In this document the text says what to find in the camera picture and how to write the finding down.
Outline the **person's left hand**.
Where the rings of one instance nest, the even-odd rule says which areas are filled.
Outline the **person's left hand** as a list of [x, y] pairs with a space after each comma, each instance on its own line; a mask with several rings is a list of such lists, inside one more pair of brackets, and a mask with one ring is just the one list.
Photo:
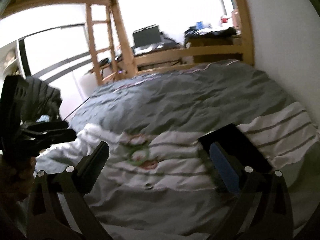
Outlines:
[[1, 154], [1, 203], [24, 201], [31, 193], [34, 183], [36, 158], [31, 157], [22, 167], [4, 162]]

